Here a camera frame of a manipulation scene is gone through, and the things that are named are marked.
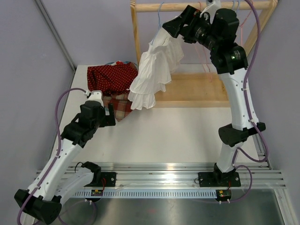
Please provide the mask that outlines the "white ruffled garment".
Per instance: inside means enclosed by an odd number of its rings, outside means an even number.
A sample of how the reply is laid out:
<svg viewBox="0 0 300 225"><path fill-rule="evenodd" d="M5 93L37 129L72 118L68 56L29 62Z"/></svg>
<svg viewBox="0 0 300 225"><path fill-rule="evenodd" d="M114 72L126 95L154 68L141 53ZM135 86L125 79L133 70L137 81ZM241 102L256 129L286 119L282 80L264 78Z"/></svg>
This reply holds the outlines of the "white ruffled garment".
<svg viewBox="0 0 300 225"><path fill-rule="evenodd" d="M129 87L128 100L131 110L150 109L155 106L155 94L165 92L174 73L184 57L183 40L173 38L165 29L159 28L143 52L138 66L138 75Z"/></svg>

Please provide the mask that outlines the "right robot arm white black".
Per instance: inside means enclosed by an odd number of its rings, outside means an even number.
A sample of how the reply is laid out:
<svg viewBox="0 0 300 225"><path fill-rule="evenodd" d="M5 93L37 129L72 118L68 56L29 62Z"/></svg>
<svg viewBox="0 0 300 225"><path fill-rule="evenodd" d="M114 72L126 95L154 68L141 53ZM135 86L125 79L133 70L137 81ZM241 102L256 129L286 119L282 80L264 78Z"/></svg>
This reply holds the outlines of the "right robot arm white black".
<svg viewBox="0 0 300 225"><path fill-rule="evenodd" d="M234 167L237 149L247 139L266 129L255 115L248 89L248 60L244 48L235 42L239 27L236 13L212 5L203 11L188 5L163 28L173 37L179 35L186 43L198 42L210 51L210 59L227 91L232 122L219 128L222 148L212 172L199 172L201 187L240 187L240 177Z"/></svg>

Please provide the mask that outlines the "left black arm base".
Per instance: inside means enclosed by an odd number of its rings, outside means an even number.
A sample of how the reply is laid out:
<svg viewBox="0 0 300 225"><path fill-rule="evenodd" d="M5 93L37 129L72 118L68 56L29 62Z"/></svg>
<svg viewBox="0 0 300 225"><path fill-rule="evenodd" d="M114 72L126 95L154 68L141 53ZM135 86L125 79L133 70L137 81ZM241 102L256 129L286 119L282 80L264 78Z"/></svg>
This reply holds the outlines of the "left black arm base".
<svg viewBox="0 0 300 225"><path fill-rule="evenodd" d="M116 172L101 172L99 178L92 182L93 187L115 187L116 185Z"/></svg>

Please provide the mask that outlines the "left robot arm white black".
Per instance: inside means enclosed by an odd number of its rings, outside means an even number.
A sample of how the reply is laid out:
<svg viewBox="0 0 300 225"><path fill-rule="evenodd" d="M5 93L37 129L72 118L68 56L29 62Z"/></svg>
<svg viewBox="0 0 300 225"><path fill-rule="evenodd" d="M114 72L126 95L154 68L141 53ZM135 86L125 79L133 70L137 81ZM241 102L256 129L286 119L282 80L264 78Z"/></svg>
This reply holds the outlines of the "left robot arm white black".
<svg viewBox="0 0 300 225"><path fill-rule="evenodd" d="M80 112L65 126L59 137L57 152L27 189L19 189L15 193L14 199L20 213L49 225L59 217L62 206L79 189L107 185L108 180L103 177L101 167L89 161L82 163L65 182L60 183L60 180L97 129L116 124L112 104L109 104L108 110L109 114L106 114L101 103L93 100L80 106Z"/></svg>

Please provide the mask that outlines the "dark red dotted garment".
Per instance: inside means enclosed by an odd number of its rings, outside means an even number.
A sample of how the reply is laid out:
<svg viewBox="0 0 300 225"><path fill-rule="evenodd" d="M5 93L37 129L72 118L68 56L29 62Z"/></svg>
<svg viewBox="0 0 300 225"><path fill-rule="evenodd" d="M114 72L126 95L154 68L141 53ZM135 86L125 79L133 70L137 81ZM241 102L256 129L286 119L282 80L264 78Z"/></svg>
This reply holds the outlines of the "dark red dotted garment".
<svg viewBox="0 0 300 225"><path fill-rule="evenodd" d="M123 65L101 65L87 68L89 91L100 90L105 96L129 93L138 70L133 63Z"/></svg>

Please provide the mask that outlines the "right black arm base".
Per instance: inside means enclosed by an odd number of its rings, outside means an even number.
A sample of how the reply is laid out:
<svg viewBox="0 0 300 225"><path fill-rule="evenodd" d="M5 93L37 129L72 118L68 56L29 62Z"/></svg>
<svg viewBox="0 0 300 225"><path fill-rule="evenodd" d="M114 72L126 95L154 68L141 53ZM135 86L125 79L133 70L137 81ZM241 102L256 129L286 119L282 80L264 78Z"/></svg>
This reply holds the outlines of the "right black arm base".
<svg viewBox="0 0 300 225"><path fill-rule="evenodd" d="M235 171L233 173L221 173L219 175L215 172L199 172L198 179L200 187L203 188L241 187L240 176Z"/></svg>

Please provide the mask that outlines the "red plaid garment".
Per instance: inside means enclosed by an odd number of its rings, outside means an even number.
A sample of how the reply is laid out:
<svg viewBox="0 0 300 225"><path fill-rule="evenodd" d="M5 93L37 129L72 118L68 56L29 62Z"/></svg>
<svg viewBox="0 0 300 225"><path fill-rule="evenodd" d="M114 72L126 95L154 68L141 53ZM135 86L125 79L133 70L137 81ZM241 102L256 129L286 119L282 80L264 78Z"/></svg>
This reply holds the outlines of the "red plaid garment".
<svg viewBox="0 0 300 225"><path fill-rule="evenodd" d="M118 122L126 118L133 111L131 109L132 102L129 101L128 95L128 93L125 93L103 97L105 107L108 107L109 104L113 105L115 119Z"/></svg>

